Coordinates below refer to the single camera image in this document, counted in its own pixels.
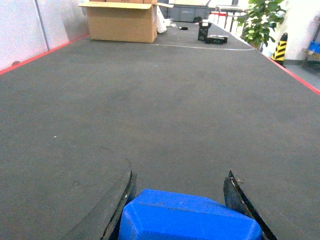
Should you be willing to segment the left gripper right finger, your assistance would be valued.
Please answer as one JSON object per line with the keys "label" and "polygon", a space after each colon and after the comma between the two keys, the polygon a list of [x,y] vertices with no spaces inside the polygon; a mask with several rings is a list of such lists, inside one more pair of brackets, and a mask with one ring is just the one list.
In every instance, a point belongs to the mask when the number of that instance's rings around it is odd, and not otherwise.
{"label": "left gripper right finger", "polygon": [[263,220],[250,199],[245,195],[245,192],[240,186],[240,181],[236,178],[231,169],[223,182],[223,194],[225,205],[228,208],[241,213],[258,223],[262,230],[263,240],[277,240],[273,231]]}

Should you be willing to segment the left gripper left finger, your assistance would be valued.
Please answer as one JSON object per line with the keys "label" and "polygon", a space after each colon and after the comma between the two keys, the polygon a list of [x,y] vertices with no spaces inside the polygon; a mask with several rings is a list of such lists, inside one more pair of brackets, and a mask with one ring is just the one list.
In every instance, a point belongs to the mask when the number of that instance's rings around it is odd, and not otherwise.
{"label": "left gripper left finger", "polygon": [[119,235],[124,207],[137,193],[137,174],[132,163],[125,159],[125,171],[93,209],[66,235],[63,240],[115,240]]}

